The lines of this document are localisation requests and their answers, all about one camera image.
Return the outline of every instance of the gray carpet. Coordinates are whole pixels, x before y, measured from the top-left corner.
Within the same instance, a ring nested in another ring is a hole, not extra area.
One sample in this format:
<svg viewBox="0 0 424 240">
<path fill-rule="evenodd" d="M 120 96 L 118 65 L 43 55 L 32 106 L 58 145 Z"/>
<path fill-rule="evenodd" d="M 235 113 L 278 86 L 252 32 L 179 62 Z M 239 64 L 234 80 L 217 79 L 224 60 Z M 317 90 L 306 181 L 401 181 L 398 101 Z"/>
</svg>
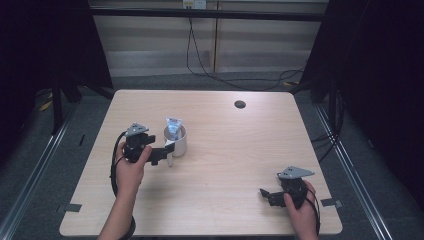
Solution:
<svg viewBox="0 0 424 240">
<path fill-rule="evenodd" d="M 225 79 L 276 79 L 279 74 L 229 73 L 220 74 L 220 77 Z M 295 81 L 298 78 L 299 76 L 296 76 L 289 80 Z M 113 79 L 113 81 L 115 90 L 124 88 L 243 90 L 222 81 L 194 75 L 131 77 Z M 273 86 L 275 82 L 238 80 L 231 83 L 245 89 L 260 90 Z M 277 88 L 270 91 L 286 91 L 288 89 L 289 87 L 279 84 Z M 59 233 L 59 226 L 64 214 L 58 213 L 57 208 L 61 204 L 69 203 L 110 104 L 109 100 L 90 90 L 81 89 L 81 91 L 83 99 L 78 104 L 66 134 L 42 177 L 13 239 L 67 239 Z M 307 91 L 300 92 L 296 94 L 295 99 L 310 138 L 316 139 L 322 136 L 325 131 L 315 107 L 310 101 L 309 93 Z M 39 105 L 43 100 L 38 99 L 37 104 Z M 48 109 L 45 112 L 34 110 L 25 128 L 26 134 L 21 138 L 21 144 L 11 155 L 6 168 L 1 169 L 1 219 L 4 219 L 13 205 L 48 142 L 52 130 L 51 110 Z M 80 145 L 83 135 L 85 136 L 84 141 Z M 387 169 L 384 159 L 378 152 L 369 148 L 366 136 L 361 133 L 360 128 L 351 120 L 348 113 L 345 115 L 341 140 L 384 217 L 393 239 L 423 239 L 423 213 L 402 184 Z M 326 141 L 328 140 L 314 143 L 314 146 L 321 146 Z M 330 146 L 331 144 L 327 144 L 318 148 L 316 150 L 317 157 L 320 158 Z M 321 236 L 321 239 L 378 239 L 334 151 L 331 151 L 323 160 L 321 167 L 333 198 L 343 203 L 343 207 L 338 209 L 343 231 L 335 236 Z"/>
</svg>

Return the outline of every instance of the white cup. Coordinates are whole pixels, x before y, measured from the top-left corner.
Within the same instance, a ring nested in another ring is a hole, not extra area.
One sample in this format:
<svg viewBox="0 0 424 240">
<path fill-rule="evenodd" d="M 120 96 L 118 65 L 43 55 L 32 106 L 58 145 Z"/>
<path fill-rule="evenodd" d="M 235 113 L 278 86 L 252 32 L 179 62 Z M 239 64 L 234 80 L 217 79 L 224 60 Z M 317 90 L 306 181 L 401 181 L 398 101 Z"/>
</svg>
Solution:
<svg viewBox="0 0 424 240">
<path fill-rule="evenodd" d="M 187 131 L 184 126 L 181 125 L 181 137 L 177 140 L 171 140 L 171 134 L 169 133 L 168 127 L 163 130 L 163 136 L 165 137 L 165 143 L 175 142 L 175 149 L 172 153 L 173 157 L 180 157 L 187 151 Z"/>
</svg>

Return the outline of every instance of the wrist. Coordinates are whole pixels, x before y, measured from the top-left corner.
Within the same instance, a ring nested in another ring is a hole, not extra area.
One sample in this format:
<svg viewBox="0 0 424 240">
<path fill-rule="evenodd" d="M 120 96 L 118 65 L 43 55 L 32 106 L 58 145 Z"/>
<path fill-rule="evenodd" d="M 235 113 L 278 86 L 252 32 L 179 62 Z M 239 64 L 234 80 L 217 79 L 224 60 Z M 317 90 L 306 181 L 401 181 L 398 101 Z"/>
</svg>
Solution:
<svg viewBox="0 0 424 240">
<path fill-rule="evenodd" d="M 131 199 L 137 196 L 138 188 L 123 188 L 119 189 L 116 198 Z"/>
</svg>

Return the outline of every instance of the white wall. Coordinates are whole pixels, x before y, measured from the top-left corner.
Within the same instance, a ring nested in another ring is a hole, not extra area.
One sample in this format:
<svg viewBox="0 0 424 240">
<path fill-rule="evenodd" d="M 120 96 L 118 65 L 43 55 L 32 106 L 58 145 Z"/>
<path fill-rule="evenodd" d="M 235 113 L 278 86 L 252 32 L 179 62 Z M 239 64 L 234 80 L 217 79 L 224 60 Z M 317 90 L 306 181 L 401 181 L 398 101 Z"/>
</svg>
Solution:
<svg viewBox="0 0 424 240">
<path fill-rule="evenodd" d="M 182 8 L 182 0 L 91 0 L 90 4 Z M 324 13 L 326 6 L 325 0 L 207 1 L 207 9 L 211 10 Z M 95 16 L 94 19 L 112 77 L 189 72 L 186 67 L 188 19 L 114 16 Z M 309 57 L 319 25 L 294 21 L 193 19 L 200 58 L 209 72 L 300 68 Z M 201 71 L 193 41 L 189 65 Z"/>
</svg>

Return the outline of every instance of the table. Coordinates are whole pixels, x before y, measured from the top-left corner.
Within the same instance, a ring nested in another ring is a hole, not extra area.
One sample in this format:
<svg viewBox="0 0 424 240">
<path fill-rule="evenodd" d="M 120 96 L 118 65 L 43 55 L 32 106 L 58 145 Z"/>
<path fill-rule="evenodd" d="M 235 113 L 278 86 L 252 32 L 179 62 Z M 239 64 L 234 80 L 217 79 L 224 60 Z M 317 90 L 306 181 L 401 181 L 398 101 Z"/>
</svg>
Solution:
<svg viewBox="0 0 424 240">
<path fill-rule="evenodd" d="M 246 107 L 239 109 L 235 102 Z M 292 165 L 315 172 L 305 177 L 317 198 L 331 198 L 321 168 L 289 93 L 120 90 L 116 92 L 87 160 L 72 204 L 60 226 L 65 236 L 98 235 L 114 202 L 110 162 L 119 134 L 133 122 L 156 135 L 163 147 L 165 118 L 183 119 L 188 150 L 158 166 L 150 164 L 134 208 L 138 236 L 292 235 L 287 210 L 269 206 L 259 188 L 281 191 L 276 174 Z M 334 206 L 321 209 L 321 234 L 342 225 Z"/>
</svg>

